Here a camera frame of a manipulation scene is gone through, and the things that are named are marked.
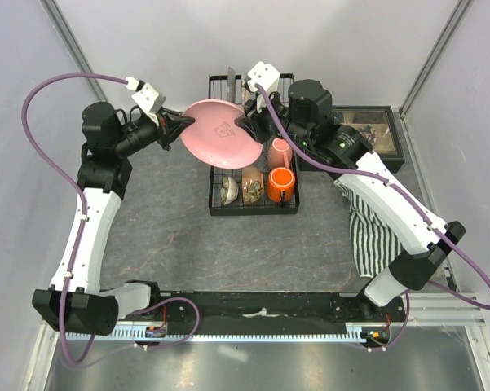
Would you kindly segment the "speckled cream plate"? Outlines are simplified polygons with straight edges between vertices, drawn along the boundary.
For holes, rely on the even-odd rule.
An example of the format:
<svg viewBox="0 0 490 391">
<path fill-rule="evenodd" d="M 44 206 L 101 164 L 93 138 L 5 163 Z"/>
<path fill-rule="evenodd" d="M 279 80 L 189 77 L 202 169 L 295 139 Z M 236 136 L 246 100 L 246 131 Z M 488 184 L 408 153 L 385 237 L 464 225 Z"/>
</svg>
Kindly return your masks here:
<svg viewBox="0 0 490 391">
<path fill-rule="evenodd" d="M 241 106 L 244 108 L 246 103 L 250 100 L 250 92 L 248 90 L 248 76 L 241 74 Z"/>
</svg>

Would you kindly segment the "pink plate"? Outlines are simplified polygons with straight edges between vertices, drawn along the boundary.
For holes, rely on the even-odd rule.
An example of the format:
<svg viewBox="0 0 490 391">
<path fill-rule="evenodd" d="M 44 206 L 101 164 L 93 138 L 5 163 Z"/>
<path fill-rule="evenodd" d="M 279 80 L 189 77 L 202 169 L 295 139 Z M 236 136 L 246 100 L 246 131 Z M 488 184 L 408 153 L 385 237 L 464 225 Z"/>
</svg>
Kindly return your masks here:
<svg viewBox="0 0 490 391">
<path fill-rule="evenodd" d="M 195 122 L 181 133 L 183 145 L 198 160 L 217 168 L 252 165 L 260 157 L 263 145 L 235 124 L 243 114 L 241 107 L 221 99 L 191 104 L 183 115 Z"/>
</svg>

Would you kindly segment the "grey glass plate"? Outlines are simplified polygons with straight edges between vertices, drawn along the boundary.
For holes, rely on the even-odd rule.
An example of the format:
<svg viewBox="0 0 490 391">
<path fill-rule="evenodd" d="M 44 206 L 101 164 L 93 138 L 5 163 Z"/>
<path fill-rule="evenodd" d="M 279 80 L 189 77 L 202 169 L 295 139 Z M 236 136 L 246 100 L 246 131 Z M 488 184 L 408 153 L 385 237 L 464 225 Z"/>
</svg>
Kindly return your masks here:
<svg viewBox="0 0 490 391">
<path fill-rule="evenodd" d="M 236 71 L 232 67 L 227 70 L 227 101 L 236 102 Z"/>
</svg>

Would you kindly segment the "pink patterned bowl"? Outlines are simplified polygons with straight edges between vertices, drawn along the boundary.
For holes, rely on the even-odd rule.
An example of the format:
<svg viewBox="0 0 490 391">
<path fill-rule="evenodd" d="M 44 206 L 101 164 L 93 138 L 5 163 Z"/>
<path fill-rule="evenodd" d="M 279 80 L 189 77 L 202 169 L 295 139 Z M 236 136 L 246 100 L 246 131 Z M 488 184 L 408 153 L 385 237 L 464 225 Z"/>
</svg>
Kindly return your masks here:
<svg viewBox="0 0 490 391">
<path fill-rule="evenodd" d="M 241 170 L 241 191 L 244 204 L 254 204 L 264 193 L 263 173 L 253 165 Z"/>
</svg>

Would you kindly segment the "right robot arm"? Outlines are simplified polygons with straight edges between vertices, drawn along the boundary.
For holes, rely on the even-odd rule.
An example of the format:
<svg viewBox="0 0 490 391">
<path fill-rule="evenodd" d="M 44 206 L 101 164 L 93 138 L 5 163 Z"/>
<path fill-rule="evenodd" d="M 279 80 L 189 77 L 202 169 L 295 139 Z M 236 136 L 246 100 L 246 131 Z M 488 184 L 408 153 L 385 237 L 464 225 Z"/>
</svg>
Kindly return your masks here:
<svg viewBox="0 0 490 391">
<path fill-rule="evenodd" d="M 302 80 L 289 88 L 283 104 L 275 82 L 247 77 L 245 114 L 236 120 L 254 140 L 279 136 L 294 153 L 327 172 L 349 199 L 354 254 L 370 278 L 357 300 L 359 315 L 378 319 L 395 297 L 419 291 L 466 233 L 458 221 L 446 222 L 421 204 L 387 170 L 372 144 L 333 114 L 332 95 L 319 81 Z"/>
</svg>

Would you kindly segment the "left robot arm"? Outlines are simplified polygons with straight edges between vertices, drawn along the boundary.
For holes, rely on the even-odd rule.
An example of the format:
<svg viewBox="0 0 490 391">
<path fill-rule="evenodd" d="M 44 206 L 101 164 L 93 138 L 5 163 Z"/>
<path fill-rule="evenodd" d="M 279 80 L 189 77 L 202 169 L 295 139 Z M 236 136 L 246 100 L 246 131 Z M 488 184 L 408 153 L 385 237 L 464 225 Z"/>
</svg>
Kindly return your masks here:
<svg viewBox="0 0 490 391">
<path fill-rule="evenodd" d="M 100 271 L 113 219 L 125 196 L 132 171 L 131 155 L 152 143 L 164 150 L 194 120 L 160 109 L 155 117 L 126 114 L 106 102 L 93 103 L 82 112 L 81 166 L 74 180 L 80 190 L 73 234 L 48 288 L 33 293 L 33 308 L 55 331 L 107 336 L 119 319 L 136 312 L 154 320 L 162 312 L 156 283 L 130 280 L 119 288 L 103 290 Z"/>
</svg>

